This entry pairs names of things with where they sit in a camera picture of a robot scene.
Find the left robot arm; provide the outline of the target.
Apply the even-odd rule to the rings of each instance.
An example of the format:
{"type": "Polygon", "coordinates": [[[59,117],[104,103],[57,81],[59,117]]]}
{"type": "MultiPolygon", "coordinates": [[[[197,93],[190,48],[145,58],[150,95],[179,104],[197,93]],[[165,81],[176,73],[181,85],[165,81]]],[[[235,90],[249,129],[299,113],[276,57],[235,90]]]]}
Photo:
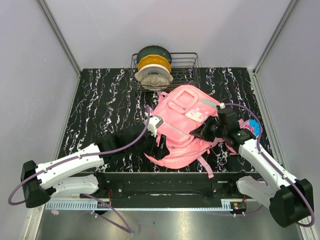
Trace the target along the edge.
{"type": "Polygon", "coordinates": [[[46,204],[49,200],[71,195],[93,194],[103,198],[108,193],[106,180],[98,174],[91,181],[81,180],[76,174],[100,167],[130,154],[146,154],[157,160],[169,155],[164,134],[125,130],[108,134],[84,149],[53,160],[37,164],[33,160],[22,166],[23,203],[28,209],[46,204]]]}

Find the pink purple pencil case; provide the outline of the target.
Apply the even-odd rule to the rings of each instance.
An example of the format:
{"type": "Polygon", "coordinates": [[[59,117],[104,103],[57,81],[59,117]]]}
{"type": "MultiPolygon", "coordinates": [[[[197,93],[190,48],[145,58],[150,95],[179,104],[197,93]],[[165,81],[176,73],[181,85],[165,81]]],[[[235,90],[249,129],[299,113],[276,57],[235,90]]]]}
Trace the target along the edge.
{"type": "Polygon", "coordinates": [[[260,128],[259,123],[256,120],[248,119],[243,123],[242,126],[246,129],[250,130],[255,135],[256,138],[259,137],[259,135],[261,133],[261,128],[260,128]]]}

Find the pink student backpack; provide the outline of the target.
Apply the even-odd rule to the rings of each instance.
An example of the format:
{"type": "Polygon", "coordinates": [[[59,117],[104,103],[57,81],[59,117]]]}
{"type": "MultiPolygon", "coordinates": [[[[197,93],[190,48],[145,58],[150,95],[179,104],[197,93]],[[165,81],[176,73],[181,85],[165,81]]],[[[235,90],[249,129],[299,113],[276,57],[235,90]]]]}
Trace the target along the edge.
{"type": "Polygon", "coordinates": [[[159,92],[158,96],[158,104],[151,113],[151,116],[159,116],[163,120],[157,129],[156,143],[159,143],[161,134],[165,135],[170,154],[161,160],[156,160],[150,154],[145,156],[158,166],[174,170],[197,160],[207,171],[208,177],[213,178],[213,171],[202,155],[222,143],[223,139],[205,141],[189,132],[202,125],[209,116],[217,116],[216,106],[220,102],[190,84],[181,85],[170,93],[159,92]]]}

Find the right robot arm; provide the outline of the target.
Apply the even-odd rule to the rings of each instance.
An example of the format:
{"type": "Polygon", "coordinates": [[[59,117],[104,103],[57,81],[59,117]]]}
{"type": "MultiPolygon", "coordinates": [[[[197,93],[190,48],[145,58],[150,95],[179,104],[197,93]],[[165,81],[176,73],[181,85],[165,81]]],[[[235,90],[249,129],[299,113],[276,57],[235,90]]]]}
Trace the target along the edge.
{"type": "Polygon", "coordinates": [[[262,176],[264,182],[244,175],[227,185],[228,195],[246,195],[269,209],[275,222],[286,228],[297,224],[310,228],[315,224],[313,186],[307,179],[298,179],[285,170],[261,146],[260,137],[240,126],[234,104],[220,106],[217,116],[209,116],[190,135],[211,142],[222,139],[246,159],[262,176]]]}

